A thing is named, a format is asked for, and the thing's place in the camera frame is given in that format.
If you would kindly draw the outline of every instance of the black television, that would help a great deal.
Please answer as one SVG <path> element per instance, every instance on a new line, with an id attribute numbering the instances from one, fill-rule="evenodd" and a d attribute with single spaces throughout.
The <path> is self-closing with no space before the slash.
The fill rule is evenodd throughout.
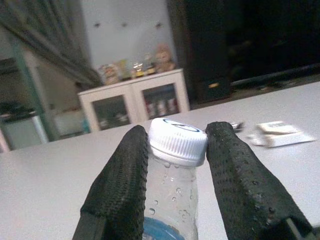
<path id="1" fill-rule="evenodd" d="M 232 85 L 320 72 L 320 1 L 225 0 Z"/>

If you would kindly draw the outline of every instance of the plastic water bottle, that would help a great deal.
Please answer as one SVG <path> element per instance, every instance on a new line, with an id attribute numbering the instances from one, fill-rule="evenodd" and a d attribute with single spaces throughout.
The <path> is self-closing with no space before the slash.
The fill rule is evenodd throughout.
<path id="1" fill-rule="evenodd" d="M 207 135 L 190 125 L 155 118 L 149 134 L 143 240 L 198 240 L 196 167 Z"/>

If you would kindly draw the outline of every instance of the white bottle cap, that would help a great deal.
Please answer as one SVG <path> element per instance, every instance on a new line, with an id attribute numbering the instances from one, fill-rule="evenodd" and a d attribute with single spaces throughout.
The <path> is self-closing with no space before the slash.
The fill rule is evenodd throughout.
<path id="1" fill-rule="evenodd" d="M 207 135 L 200 129 L 166 118 L 155 118 L 149 129 L 153 155 L 172 164 L 197 167 L 204 163 Z"/>

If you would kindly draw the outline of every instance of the white table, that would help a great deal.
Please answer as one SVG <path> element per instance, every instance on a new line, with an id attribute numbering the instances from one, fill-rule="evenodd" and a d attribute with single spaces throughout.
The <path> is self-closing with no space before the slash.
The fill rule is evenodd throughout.
<path id="1" fill-rule="evenodd" d="M 320 82 L 170 116 L 205 129 L 213 121 L 283 120 L 320 139 Z M 150 121 L 143 122 L 146 130 Z M 133 125 L 0 154 L 0 240 L 68 240 L 88 190 Z M 273 149 L 251 146 L 312 225 L 320 224 L 320 142 Z M 227 239 L 209 164 L 197 171 L 199 240 Z"/>

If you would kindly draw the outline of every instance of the white cabinet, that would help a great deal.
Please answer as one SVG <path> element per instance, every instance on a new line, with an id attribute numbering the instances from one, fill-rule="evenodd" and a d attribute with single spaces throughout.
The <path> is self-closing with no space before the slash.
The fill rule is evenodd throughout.
<path id="1" fill-rule="evenodd" d="M 80 92 L 92 132 L 189 111 L 182 69 Z"/>

